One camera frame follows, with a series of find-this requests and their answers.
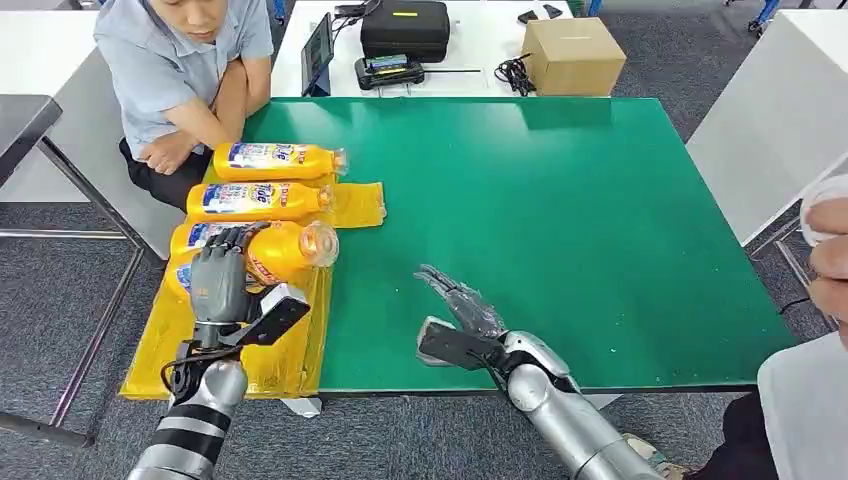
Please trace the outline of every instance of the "plastic bottle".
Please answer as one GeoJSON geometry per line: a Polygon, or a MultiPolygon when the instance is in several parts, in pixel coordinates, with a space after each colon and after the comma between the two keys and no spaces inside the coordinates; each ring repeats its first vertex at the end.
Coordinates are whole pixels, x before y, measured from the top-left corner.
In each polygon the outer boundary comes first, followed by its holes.
{"type": "MultiPolygon", "coordinates": [[[[165,271],[165,282],[181,298],[188,298],[191,286],[191,260],[206,243],[209,235],[216,234],[232,224],[181,225],[171,237],[171,245],[188,245],[194,238],[194,247],[171,252],[171,261],[165,271]],[[186,238],[186,233],[205,232],[186,238]]],[[[291,281],[311,267],[328,267],[339,255],[339,239],[329,225],[315,221],[306,227],[294,222],[273,222],[260,230],[247,247],[247,289],[257,292],[267,285],[291,281]]]]}
{"type": "Polygon", "coordinates": [[[347,173],[344,149],[325,150],[292,143],[224,143],[212,157],[224,180],[296,180],[347,173]]]}
{"type": "Polygon", "coordinates": [[[189,219],[212,222],[296,220],[332,205],[332,186],[309,188],[299,183],[200,184],[186,199],[189,219]]]}

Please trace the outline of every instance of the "bottle cap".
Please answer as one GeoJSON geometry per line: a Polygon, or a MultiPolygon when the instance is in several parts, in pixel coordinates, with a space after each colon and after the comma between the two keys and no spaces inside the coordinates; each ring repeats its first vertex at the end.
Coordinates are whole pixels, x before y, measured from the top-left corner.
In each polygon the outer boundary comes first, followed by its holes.
{"type": "Polygon", "coordinates": [[[333,209],[333,204],[336,202],[336,196],[333,194],[332,185],[324,185],[318,190],[318,206],[322,212],[329,212],[333,209]]]}
{"type": "Polygon", "coordinates": [[[312,265],[329,267],[339,256],[339,237],[333,227],[314,221],[300,233],[300,253],[312,265]]]}
{"type": "Polygon", "coordinates": [[[347,175],[347,152],[344,148],[337,148],[333,150],[333,166],[335,167],[337,175],[347,175]]]}

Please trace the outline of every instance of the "robotic arm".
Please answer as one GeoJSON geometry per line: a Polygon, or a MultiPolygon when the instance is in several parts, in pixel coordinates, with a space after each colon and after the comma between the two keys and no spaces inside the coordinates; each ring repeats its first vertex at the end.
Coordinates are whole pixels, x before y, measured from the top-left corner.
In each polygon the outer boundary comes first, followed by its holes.
{"type": "Polygon", "coordinates": [[[568,365],[542,340],[508,331],[479,292],[434,267],[422,265],[415,276],[433,287],[462,326],[427,317],[418,334],[424,363],[488,370],[575,480],[662,478],[580,393],[568,365]]]}
{"type": "Polygon", "coordinates": [[[234,410],[247,391],[241,349],[273,345],[309,311],[303,292],[292,286],[280,284],[260,295],[244,289],[243,252],[253,234],[267,226],[226,229],[194,257],[194,334],[162,368],[170,408],[129,480],[211,479],[234,410]]]}

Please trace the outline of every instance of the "cardboard box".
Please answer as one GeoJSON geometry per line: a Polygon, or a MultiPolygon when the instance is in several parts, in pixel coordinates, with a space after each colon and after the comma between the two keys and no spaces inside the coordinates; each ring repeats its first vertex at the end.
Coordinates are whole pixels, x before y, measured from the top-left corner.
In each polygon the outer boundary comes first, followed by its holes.
{"type": "Polygon", "coordinates": [[[608,96],[627,60],[595,17],[531,21],[521,53],[538,95],[608,96]]]}

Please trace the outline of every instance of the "green table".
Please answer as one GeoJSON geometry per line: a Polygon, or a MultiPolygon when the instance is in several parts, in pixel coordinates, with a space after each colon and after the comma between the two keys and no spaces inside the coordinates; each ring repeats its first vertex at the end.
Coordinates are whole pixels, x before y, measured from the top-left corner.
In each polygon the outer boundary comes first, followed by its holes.
{"type": "Polygon", "coordinates": [[[383,181],[380,228],[340,232],[321,391],[492,388],[415,358],[431,263],[544,339],[587,391],[743,388],[793,344],[654,99],[275,99],[263,142],[345,147],[383,181]]]}

